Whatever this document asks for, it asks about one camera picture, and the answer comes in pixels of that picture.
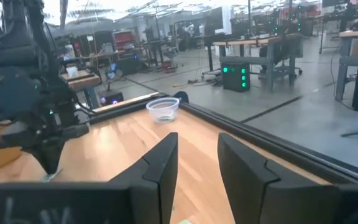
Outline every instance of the desk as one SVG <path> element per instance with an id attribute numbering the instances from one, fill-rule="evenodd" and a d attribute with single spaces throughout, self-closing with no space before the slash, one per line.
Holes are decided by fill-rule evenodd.
<path id="1" fill-rule="evenodd" d="M 103 54 L 97 54 L 97 55 L 92 55 L 92 56 L 87 56 L 87 57 L 83 57 L 83 59 L 99 59 L 99 58 L 108 58 L 110 63 L 112 63 L 114 60 L 111 58 L 115 55 L 119 55 L 122 54 L 122 53 L 125 53 L 125 50 L 119 50 L 119 51 L 116 51 L 116 52 L 111 52 L 111 53 L 103 53 Z"/>
<path id="2" fill-rule="evenodd" d="M 301 34 L 288 34 L 286 40 L 293 40 L 294 45 L 301 44 Z M 249 40 L 231 40 L 227 42 L 214 42 L 213 45 L 219 46 L 220 52 L 220 61 L 224 62 L 240 62 L 240 63 L 249 63 L 256 65 L 266 65 L 266 84 L 270 92 L 273 92 L 273 83 L 277 78 L 284 77 L 285 75 L 289 76 L 290 85 L 292 86 L 295 81 L 295 54 L 296 47 L 292 47 L 290 51 L 290 64 L 287 67 L 283 67 L 280 70 L 275 70 L 273 51 L 274 44 L 283 40 L 282 36 L 268 37 L 264 39 L 249 39 Z M 267 45 L 267 56 L 266 57 L 244 57 L 244 45 Z M 227 57 L 225 47 L 227 45 L 240 45 L 240 57 Z"/>
<path id="3" fill-rule="evenodd" d="M 100 78 L 97 75 L 89 77 L 89 73 L 86 71 L 79 71 L 79 74 L 85 76 L 86 78 L 68 81 L 68 86 L 74 91 L 84 91 L 88 106 L 92 109 L 98 108 L 98 97 L 94 87 L 100 84 Z M 62 74 L 62 77 L 68 78 L 68 75 Z"/>
<path id="4" fill-rule="evenodd" d="M 345 31 L 339 34 L 341 38 L 341 57 L 339 59 L 338 77 L 336 81 L 335 100 L 342 101 L 346 85 L 348 66 L 358 67 L 358 56 L 351 55 L 352 41 L 358 38 L 358 31 Z"/>
<path id="5" fill-rule="evenodd" d="M 144 109 L 149 102 L 145 99 L 147 96 L 141 96 L 126 105 L 123 103 L 105 108 L 105 113 L 110 111 L 123 115 L 111 114 L 115 118 L 104 117 L 95 121 L 87 135 L 68 141 L 60 159 L 62 171 L 52 181 L 108 181 L 132 165 L 168 133 L 177 132 L 178 177 L 171 223 L 176 224 L 184 219 L 192 223 L 234 223 L 219 171 L 216 150 L 218 134 L 230 133 L 230 127 L 236 127 L 238 137 L 235 138 L 245 145 L 307 179 L 328 185 L 342 178 L 339 172 L 335 173 L 334 168 L 329 168 L 324 161 L 315 166 L 305 162 L 314 157 L 284 149 L 281 151 L 278 145 L 275 152 L 268 149 L 267 142 L 278 144 L 273 140 L 277 139 L 276 137 L 266 133 L 266 140 L 256 140 L 249 135 L 246 141 L 245 135 L 243 136 L 248 129 L 246 126 L 238 126 L 227 118 L 188 104 L 181 103 L 174 122 L 155 124 Z M 285 155 L 286 159 L 277 156 L 275 153 L 278 151 L 282 156 Z M 12 164 L 0 169 L 0 182 L 38 181 L 43 174 L 37 161 L 31 155 L 23 154 Z"/>
<path id="6" fill-rule="evenodd" d="M 158 60 L 157 60 L 157 51 L 158 54 L 160 55 L 160 61 L 161 61 L 161 65 L 164 62 L 164 57 L 162 54 L 162 49 L 161 46 L 165 45 L 165 44 L 170 44 L 170 41 L 162 41 L 162 40 L 154 40 L 154 41 L 150 41 L 150 42 L 146 42 L 144 43 L 142 46 L 146 49 L 146 51 L 148 51 L 148 56 L 149 59 L 152 58 L 151 53 L 153 53 L 153 57 L 155 60 L 155 66 L 158 66 Z"/>
<path id="7" fill-rule="evenodd" d="M 62 77 L 67 80 L 68 86 L 74 91 L 84 92 L 86 103 L 90 108 L 95 109 L 99 107 L 98 97 L 94 88 L 100 84 L 100 77 L 95 74 L 92 75 L 86 70 L 78 71 L 78 77 L 75 78 L 69 78 L 67 73 L 63 73 Z"/>

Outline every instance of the wooden tabletop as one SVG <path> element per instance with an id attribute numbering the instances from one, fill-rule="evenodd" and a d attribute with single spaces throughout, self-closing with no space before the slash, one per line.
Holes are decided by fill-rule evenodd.
<path id="1" fill-rule="evenodd" d="M 285 36 L 286 39 L 295 39 L 302 37 L 302 34 L 288 34 Z M 279 42 L 283 39 L 281 35 L 278 36 L 272 36 L 264 39 L 259 39 L 258 41 L 256 39 L 250 39 L 250 40 L 230 40 L 230 41 L 224 41 L 224 42 L 213 42 L 213 45 L 218 46 L 226 46 L 227 45 L 252 45 L 252 44 L 271 44 Z"/>
<path id="2" fill-rule="evenodd" d="M 218 134 L 212 124 L 179 110 L 172 123 L 156 124 L 147 110 L 137 111 L 91 127 L 68 141 L 53 181 L 108 181 L 131 166 L 170 132 L 178 133 L 178 178 L 171 223 L 234 223 L 218 164 Z M 325 180 L 241 140 L 263 156 L 319 184 Z M 45 172 L 29 154 L 0 169 L 0 182 L 38 181 Z"/>
<path id="3" fill-rule="evenodd" d="M 358 31 L 347 30 L 339 33 L 340 37 L 358 37 Z"/>
<path id="4" fill-rule="evenodd" d="M 116 55 L 116 54 L 121 54 L 121 53 L 124 53 L 124 52 L 125 52 L 125 50 L 118 50 L 118 51 L 115 51 L 115 52 L 97 54 L 97 55 L 87 56 L 87 57 L 83 57 L 83 58 L 84 59 L 90 59 L 90 58 L 108 57 L 108 56 L 112 56 L 112 55 Z"/>
<path id="5" fill-rule="evenodd" d="M 90 73 L 87 70 L 78 71 L 78 77 L 84 77 L 82 79 L 76 79 L 70 81 L 70 77 L 67 73 L 63 73 L 62 77 L 67 80 L 68 86 L 74 90 L 81 90 L 89 86 L 95 86 L 100 83 L 100 78 L 93 74 L 92 77 L 88 77 Z"/>
<path id="6" fill-rule="evenodd" d="M 118 103 L 113 104 L 113 105 L 107 105 L 107 106 L 103 106 L 103 107 L 100 107 L 100 108 L 96 108 L 93 111 L 102 112 L 102 111 L 106 111 L 106 110 L 111 110 L 111 109 L 113 109 L 113 108 L 115 108 L 117 106 L 122 106 L 122 105 L 127 105 L 129 103 L 134 103 L 136 101 L 144 100 L 144 99 L 150 98 L 150 97 L 158 95 L 158 94 L 159 93 L 155 92 L 155 93 L 151 93 L 151 94 L 148 94 L 148 95 L 138 96 L 138 97 L 135 97 L 135 98 L 132 98 L 132 99 L 129 99 L 129 100 L 124 100 L 122 102 L 118 102 Z"/>

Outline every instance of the gray floor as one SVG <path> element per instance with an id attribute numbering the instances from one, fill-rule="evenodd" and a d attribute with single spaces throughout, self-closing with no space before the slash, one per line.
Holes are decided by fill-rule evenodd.
<path id="1" fill-rule="evenodd" d="M 337 46 L 339 42 L 325 43 L 329 44 Z M 319 39 L 316 37 L 305 40 L 304 57 L 296 61 L 296 66 L 303 69 L 303 75 L 296 79 L 293 88 L 288 86 L 287 79 L 278 80 L 273 93 L 267 93 L 255 76 L 251 77 L 251 91 L 246 93 L 210 85 L 172 87 L 174 84 L 185 84 L 187 80 L 200 79 L 201 71 L 208 69 L 208 59 L 203 50 L 201 54 L 199 50 L 181 53 L 175 59 L 180 64 L 176 73 L 146 73 L 128 77 L 169 94 L 184 90 L 189 94 L 191 103 L 237 121 L 302 96 L 300 100 L 247 124 L 358 167 L 358 136 L 340 137 L 343 133 L 358 130 L 358 112 L 346 107 L 351 104 L 354 83 L 346 87 L 346 106 L 336 102 L 333 97 L 331 59 L 332 73 L 336 79 L 339 56 L 334 54 L 336 49 L 326 49 L 319 55 L 318 47 Z M 253 50 L 252 54 L 256 55 L 257 51 Z M 219 67 L 217 57 L 214 58 L 214 64 Z M 128 81 L 113 83 L 112 87 L 120 89 L 127 99 L 153 92 Z"/>

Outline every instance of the table leg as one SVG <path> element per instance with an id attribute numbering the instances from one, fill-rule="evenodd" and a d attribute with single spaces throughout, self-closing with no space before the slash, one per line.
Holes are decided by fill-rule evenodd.
<path id="1" fill-rule="evenodd" d="M 219 46 L 219 56 L 226 57 L 226 46 Z"/>
<path id="2" fill-rule="evenodd" d="M 96 109 L 99 107 L 98 97 L 96 96 L 96 92 L 93 87 L 86 88 L 84 90 L 84 95 L 86 104 L 88 104 L 89 108 Z"/>
<path id="3" fill-rule="evenodd" d="M 347 57 L 351 53 L 352 37 L 342 38 L 341 40 L 341 57 Z M 342 101 L 343 93 L 345 91 L 347 75 L 347 65 L 339 64 L 338 76 L 336 80 L 335 100 Z"/>
<path id="4" fill-rule="evenodd" d="M 240 57 L 244 56 L 244 45 L 240 45 Z"/>
<path id="5" fill-rule="evenodd" d="M 214 70 L 214 65 L 212 61 L 212 49 L 210 45 L 207 48 L 208 48 L 209 71 L 212 72 Z"/>
<path id="6" fill-rule="evenodd" d="M 323 37 L 324 37 L 324 21 L 321 24 L 321 40 L 320 40 L 320 49 L 318 51 L 319 54 L 323 52 Z"/>
<path id="7" fill-rule="evenodd" d="M 158 46 L 158 53 L 160 54 L 161 65 L 164 63 L 164 56 L 162 55 L 161 45 Z"/>
<path id="8" fill-rule="evenodd" d="M 290 65 L 289 65 L 289 71 L 288 71 L 288 79 L 290 81 L 290 86 L 293 86 L 295 83 L 295 54 L 296 54 L 296 49 L 299 46 L 298 41 L 301 40 L 297 40 L 297 43 L 295 45 L 291 46 L 290 49 Z"/>
<path id="9" fill-rule="evenodd" d="M 274 82 L 274 45 L 267 45 L 267 71 L 266 71 L 266 86 L 269 92 L 273 92 L 273 82 Z"/>

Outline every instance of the metal frame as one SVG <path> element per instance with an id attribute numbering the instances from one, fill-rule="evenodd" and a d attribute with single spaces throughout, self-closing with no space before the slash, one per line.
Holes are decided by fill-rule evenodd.
<path id="1" fill-rule="evenodd" d="M 335 49 L 337 47 L 323 47 L 323 39 L 324 39 L 324 24 L 327 23 L 327 22 L 324 22 L 324 18 L 323 18 L 323 23 L 321 24 L 321 39 L 320 39 L 320 49 L 318 51 L 319 54 L 323 53 L 323 50 L 324 49 Z"/>
<path id="2" fill-rule="evenodd" d="M 345 92 L 347 68 L 358 67 L 358 56 L 350 56 L 353 39 L 358 37 L 341 37 L 341 57 L 339 59 L 338 77 L 336 81 L 335 100 L 342 101 Z"/>
<path id="3" fill-rule="evenodd" d="M 273 92 L 274 81 L 278 78 L 283 78 L 286 75 L 289 77 L 290 86 L 294 85 L 295 82 L 295 58 L 296 58 L 296 47 L 291 47 L 290 49 L 290 64 L 289 66 L 280 66 L 275 68 L 274 64 L 274 44 L 267 44 L 267 56 L 266 57 L 245 57 L 244 51 L 240 50 L 240 57 L 227 57 L 226 56 L 226 46 L 219 46 L 220 62 L 241 62 L 249 63 L 251 65 L 266 65 L 267 71 L 266 74 L 260 74 L 266 78 L 266 85 L 269 92 Z"/>
<path id="4" fill-rule="evenodd" d="M 151 100 L 167 95 L 155 95 L 150 98 L 135 101 L 127 105 L 117 106 L 106 110 L 91 118 L 90 124 L 97 124 L 109 119 L 117 118 L 135 111 L 144 110 Z M 203 119 L 239 138 L 254 144 L 292 164 L 301 167 L 314 175 L 320 176 L 334 184 L 358 184 L 358 168 L 337 161 L 333 158 L 315 152 L 311 149 L 293 144 L 292 142 L 265 133 L 246 124 L 234 121 L 221 114 L 209 111 L 199 106 L 180 103 L 180 108 L 200 119 Z"/>

